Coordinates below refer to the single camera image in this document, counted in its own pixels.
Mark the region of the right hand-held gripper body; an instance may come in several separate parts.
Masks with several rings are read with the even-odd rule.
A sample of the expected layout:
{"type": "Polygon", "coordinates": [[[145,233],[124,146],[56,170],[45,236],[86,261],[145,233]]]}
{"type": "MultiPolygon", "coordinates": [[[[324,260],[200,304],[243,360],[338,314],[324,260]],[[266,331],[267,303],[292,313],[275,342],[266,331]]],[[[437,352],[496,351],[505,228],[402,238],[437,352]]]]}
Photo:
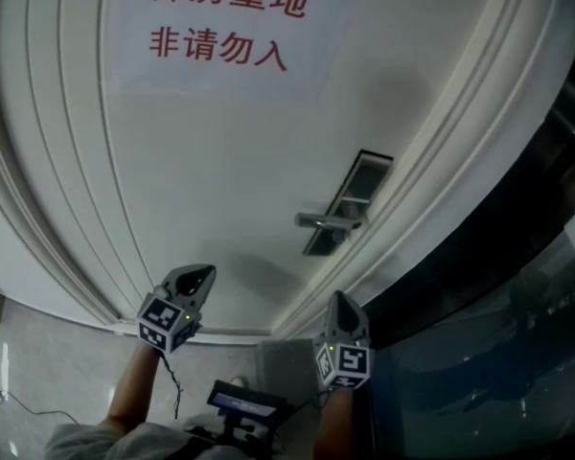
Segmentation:
{"type": "Polygon", "coordinates": [[[319,386],[356,390],[370,379],[370,338],[367,331],[342,339],[314,339],[314,363],[319,386]]]}

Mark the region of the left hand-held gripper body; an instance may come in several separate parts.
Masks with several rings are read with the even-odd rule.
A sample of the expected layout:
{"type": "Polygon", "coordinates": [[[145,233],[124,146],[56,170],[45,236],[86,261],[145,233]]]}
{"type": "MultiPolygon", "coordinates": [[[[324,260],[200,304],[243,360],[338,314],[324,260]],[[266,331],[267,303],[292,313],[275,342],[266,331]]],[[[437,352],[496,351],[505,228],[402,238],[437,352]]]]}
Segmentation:
{"type": "Polygon", "coordinates": [[[204,300],[202,285],[155,287],[136,317],[139,338],[161,353],[173,353],[202,327],[204,300]]]}

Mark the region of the person's left forearm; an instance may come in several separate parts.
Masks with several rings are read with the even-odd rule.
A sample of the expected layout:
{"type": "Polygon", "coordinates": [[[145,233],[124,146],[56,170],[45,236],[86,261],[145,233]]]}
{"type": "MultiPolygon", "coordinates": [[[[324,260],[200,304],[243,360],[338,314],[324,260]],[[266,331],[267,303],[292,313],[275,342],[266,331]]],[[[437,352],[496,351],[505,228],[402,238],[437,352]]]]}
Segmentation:
{"type": "Polygon", "coordinates": [[[136,348],[117,384],[104,426],[127,434],[147,420],[159,358],[148,344],[136,348]]]}

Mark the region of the person's right forearm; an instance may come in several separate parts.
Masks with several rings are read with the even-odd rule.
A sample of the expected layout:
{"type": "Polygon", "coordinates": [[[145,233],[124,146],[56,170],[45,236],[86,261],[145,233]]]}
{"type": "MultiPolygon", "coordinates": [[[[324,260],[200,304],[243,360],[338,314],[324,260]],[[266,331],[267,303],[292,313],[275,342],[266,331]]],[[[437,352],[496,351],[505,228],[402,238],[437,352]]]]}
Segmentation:
{"type": "Polygon", "coordinates": [[[335,390],[322,409],[313,460],[351,460],[353,437],[353,391],[335,390]]]}

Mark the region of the dark door lock plate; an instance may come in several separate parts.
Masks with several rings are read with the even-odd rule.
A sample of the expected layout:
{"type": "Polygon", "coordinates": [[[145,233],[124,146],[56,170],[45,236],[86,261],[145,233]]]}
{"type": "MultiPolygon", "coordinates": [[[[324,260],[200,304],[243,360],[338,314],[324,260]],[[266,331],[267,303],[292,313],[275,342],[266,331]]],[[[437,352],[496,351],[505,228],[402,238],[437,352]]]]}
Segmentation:
{"type": "MultiPolygon", "coordinates": [[[[366,214],[382,183],[389,175],[394,158],[362,149],[323,215],[345,219],[366,219],[366,214]]],[[[313,231],[304,256],[328,257],[356,230],[344,232],[306,228],[313,231]]]]}

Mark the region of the black chest-mounted device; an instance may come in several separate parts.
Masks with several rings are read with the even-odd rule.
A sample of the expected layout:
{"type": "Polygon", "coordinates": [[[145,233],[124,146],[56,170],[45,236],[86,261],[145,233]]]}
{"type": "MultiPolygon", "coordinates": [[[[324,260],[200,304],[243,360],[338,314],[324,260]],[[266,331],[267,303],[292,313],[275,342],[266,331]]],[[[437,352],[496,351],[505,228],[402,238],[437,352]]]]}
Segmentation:
{"type": "Polygon", "coordinates": [[[216,380],[207,404],[223,418],[219,444],[254,460],[272,460],[275,434],[292,410],[286,399],[216,380]]]}

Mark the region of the person's grey shirt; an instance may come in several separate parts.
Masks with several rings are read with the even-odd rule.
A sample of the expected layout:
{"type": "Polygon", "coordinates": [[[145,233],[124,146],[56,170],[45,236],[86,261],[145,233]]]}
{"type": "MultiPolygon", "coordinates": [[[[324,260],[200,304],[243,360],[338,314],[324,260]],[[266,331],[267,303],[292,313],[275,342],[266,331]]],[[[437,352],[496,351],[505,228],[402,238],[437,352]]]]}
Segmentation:
{"type": "Polygon", "coordinates": [[[199,414],[171,425],[144,423],[125,435],[107,425],[59,425],[44,460],[254,460],[201,434],[220,434],[222,421],[199,414]]]}

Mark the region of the white paper sign red print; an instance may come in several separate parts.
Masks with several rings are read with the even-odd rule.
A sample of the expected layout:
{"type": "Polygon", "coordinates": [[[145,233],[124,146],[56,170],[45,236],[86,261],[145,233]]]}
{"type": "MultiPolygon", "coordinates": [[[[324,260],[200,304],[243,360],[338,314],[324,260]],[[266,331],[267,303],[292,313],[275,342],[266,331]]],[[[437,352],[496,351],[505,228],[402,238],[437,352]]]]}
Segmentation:
{"type": "Polygon", "coordinates": [[[106,0],[107,80],[123,94],[315,100],[356,0],[106,0]]]}

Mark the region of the glass partition with black frame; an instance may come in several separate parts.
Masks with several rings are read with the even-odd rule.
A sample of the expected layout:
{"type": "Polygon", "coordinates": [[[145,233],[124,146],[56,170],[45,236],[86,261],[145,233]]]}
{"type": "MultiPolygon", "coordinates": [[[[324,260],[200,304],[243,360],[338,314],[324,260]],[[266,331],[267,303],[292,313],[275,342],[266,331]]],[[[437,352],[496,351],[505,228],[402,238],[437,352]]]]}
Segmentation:
{"type": "Polygon", "coordinates": [[[474,212],[386,291],[366,460],[575,460],[575,77],[474,212]]]}

